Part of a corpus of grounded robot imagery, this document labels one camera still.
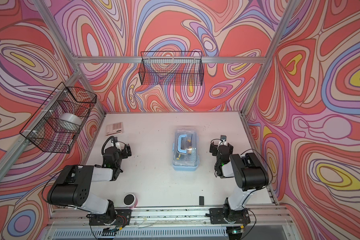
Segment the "blue plastic tool box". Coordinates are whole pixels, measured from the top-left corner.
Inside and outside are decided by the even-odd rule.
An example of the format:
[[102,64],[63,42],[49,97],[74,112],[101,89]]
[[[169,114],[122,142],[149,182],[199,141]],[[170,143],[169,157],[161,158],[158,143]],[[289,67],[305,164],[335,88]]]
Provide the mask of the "blue plastic tool box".
[[200,164],[198,135],[191,126],[176,129],[173,143],[172,165],[175,171],[195,171]]

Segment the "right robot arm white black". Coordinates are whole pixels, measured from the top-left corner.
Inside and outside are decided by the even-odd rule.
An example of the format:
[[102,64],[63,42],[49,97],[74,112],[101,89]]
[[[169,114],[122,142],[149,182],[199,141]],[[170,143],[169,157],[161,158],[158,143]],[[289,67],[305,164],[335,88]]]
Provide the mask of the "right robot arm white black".
[[206,217],[213,225],[250,223],[249,210],[246,205],[251,196],[270,183],[266,167],[258,158],[258,152],[249,149],[241,154],[233,153],[234,147],[225,140],[211,140],[210,153],[217,158],[215,163],[215,177],[221,179],[235,179],[237,187],[225,199],[222,208],[210,208]]

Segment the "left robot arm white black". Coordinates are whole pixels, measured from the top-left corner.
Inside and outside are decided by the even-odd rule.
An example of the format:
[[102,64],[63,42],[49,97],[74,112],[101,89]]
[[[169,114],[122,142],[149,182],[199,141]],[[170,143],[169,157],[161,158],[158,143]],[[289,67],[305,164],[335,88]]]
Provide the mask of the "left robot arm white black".
[[91,192],[95,182],[113,182],[123,172],[121,163],[132,155],[131,147],[117,145],[102,148],[101,166],[69,165],[64,167],[47,194],[47,203],[72,207],[88,212],[91,226],[114,225],[117,211],[111,200],[100,198]]

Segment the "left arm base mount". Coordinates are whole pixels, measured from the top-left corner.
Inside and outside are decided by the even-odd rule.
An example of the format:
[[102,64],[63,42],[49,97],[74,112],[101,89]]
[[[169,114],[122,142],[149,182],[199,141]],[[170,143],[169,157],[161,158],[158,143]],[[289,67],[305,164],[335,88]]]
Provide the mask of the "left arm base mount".
[[116,209],[102,215],[87,214],[90,226],[116,226],[125,227],[130,224],[131,209]]

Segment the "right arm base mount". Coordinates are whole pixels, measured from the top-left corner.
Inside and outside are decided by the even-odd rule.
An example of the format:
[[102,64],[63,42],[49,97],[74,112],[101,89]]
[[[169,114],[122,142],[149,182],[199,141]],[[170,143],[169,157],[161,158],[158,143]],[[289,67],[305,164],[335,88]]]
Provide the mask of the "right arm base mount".
[[247,210],[233,211],[224,208],[210,208],[209,212],[206,213],[206,217],[210,218],[210,222],[213,225],[241,224],[246,226],[251,222]]

